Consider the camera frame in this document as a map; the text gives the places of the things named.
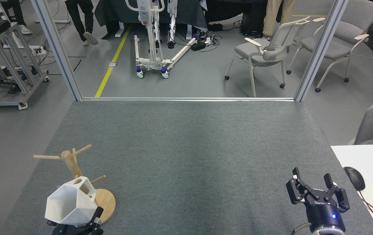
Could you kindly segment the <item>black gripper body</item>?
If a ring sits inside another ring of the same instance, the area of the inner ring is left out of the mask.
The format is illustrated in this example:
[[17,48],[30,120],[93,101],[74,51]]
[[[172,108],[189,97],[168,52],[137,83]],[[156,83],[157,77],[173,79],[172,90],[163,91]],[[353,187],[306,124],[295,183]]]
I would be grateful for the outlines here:
[[307,193],[305,207],[312,233],[325,228],[337,229],[336,233],[346,231],[337,203],[327,192],[315,191],[314,195]]

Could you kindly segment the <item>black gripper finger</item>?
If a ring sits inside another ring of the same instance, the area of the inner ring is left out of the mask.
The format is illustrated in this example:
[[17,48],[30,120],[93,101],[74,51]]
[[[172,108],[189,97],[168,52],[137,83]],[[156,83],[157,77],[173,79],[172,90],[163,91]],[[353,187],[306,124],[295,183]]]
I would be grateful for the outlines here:
[[317,200],[317,195],[314,193],[314,189],[300,179],[299,169],[294,168],[292,174],[292,178],[286,183],[286,188],[292,204],[302,202],[305,196],[308,195],[310,195],[314,200]]
[[53,221],[47,221],[48,226],[54,226],[52,235],[76,235],[77,228],[72,225],[59,224]]
[[103,208],[98,206],[91,220],[83,226],[83,235],[102,235],[103,230],[100,228],[100,216]]
[[332,196],[335,195],[337,198],[337,207],[341,213],[345,213],[350,209],[349,199],[347,197],[346,190],[339,188],[332,180],[329,173],[324,175],[324,181],[328,188],[326,195],[324,196],[324,201],[329,202],[332,199]]

